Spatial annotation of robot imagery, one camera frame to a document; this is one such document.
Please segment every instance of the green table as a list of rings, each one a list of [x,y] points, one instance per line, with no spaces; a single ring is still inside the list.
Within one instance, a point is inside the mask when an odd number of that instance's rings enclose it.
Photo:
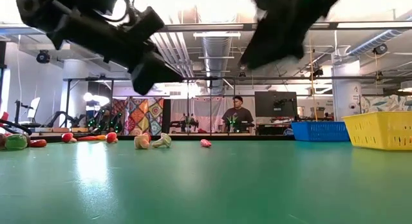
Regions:
[[[350,143],[132,141],[0,152],[0,223],[412,222],[412,154]]]

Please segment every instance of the colorful patterned curtain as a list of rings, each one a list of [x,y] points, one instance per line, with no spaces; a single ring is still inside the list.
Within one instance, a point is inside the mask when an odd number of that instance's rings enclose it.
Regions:
[[[160,135],[162,132],[163,99],[126,99],[123,135]]]

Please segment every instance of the pillar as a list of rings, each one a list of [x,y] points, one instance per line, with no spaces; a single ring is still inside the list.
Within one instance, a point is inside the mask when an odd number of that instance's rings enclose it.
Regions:
[[[334,61],[332,76],[360,76],[360,69],[361,64],[357,57],[343,62]],[[332,80],[332,89],[335,121],[343,121],[342,117],[361,113],[362,86],[359,80]]]
[[[63,78],[64,79],[84,79],[89,76],[89,71],[87,69],[87,64],[84,61],[76,59],[64,60],[63,67]],[[86,113],[86,101],[84,101],[83,96],[88,92],[88,82],[73,80],[70,83],[70,95],[69,95],[69,109],[68,114],[72,117],[79,116]],[[62,84],[62,97],[60,110],[66,111],[66,101],[68,92],[68,82],[63,82]],[[64,117],[60,117],[59,124],[64,122]]]

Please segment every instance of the man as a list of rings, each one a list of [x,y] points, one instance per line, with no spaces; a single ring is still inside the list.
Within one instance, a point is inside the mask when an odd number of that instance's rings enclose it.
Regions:
[[[236,129],[242,130],[241,123],[247,122],[248,124],[253,122],[252,114],[246,108],[242,107],[243,98],[241,96],[236,95],[233,97],[233,108],[228,109],[225,114],[223,115],[222,119],[225,123],[224,132],[230,131],[230,123],[229,119],[235,120],[234,127]],[[252,132],[252,127],[248,127],[249,133]]]

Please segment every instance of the ceiling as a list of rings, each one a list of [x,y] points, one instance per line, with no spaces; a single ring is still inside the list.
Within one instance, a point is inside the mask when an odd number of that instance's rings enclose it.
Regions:
[[[138,0],[139,6],[147,6]],[[202,19],[208,17],[221,22],[222,17],[233,17],[233,23],[253,23],[255,11],[250,0],[208,0],[206,5],[187,6],[190,0],[179,0],[181,3],[170,5],[171,0],[164,0],[168,2],[169,10],[165,10],[165,2],[149,3],[165,21],[166,24],[190,24],[199,23],[199,17]],[[410,0],[340,0],[331,10],[327,21],[393,21],[404,20],[412,15],[412,5],[408,3]],[[113,14],[114,17],[121,16],[117,8]],[[7,17],[0,15],[0,22],[16,23]],[[248,71],[247,75],[251,76],[298,76],[306,73],[308,63],[311,62],[309,51],[314,49],[315,53],[312,60],[318,58],[326,53],[323,58],[322,65],[331,65],[330,53],[335,52],[335,45],[340,53],[344,53],[345,49],[358,46],[377,34],[382,33],[383,30],[357,30],[357,31],[310,31],[307,33],[305,46],[307,54],[299,62],[283,60],[262,67],[254,71]],[[219,69],[226,76],[237,76],[239,73],[238,61],[241,53],[247,47],[247,44],[252,37],[252,32],[240,32],[240,37],[231,38],[231,44],[228,54],[222,57],[231,58],[227,60],[225,68]],[[206,76],[205,61],[200,57],[206,56],[204,46],[202,45],[203,37],[194,37],[193,32],[185,33],[162,33],[157,34],[158,38],[154,40],[157,42],[165,58],[169,58],[169,62],[175,66],[186,67],[187,75]],[[13,42],[19,42],[18,35],[4,36]],[[384,75],[408,75],[412,74],[412,31],[406,31],[402,35],[388,41],[386,43],[389,52],[377,59],[372,52],[359,55],[362,75],[374,75],[377,71],[382,71]],[[22,35],[20,39],[20,49],[36,56],[39,50],[49,50],[52,56],[52,64],[62,66],[61,61],[64,59],[82,59],[88,63],[91,74],[99,75],[105,74],[108,77],[126,77],[126,69],[110,63],[105,64],[100,56],[81,48],[75,44],[65,44],[63,50],[56,51],[51,42],[44,35]],[[186,59],[183,52],[187,51],[189,59]],[[288,81],[286,83],[300,83],[301,81]],[[282,81],[276,80],[259,80],[259,81],[244,81],[241,84],[281,84]],[[382,87],[389,89],[396,89],[399,87],[400,80],[385,80]],[[374,84],[373,81],[364,81],[363,84]]]

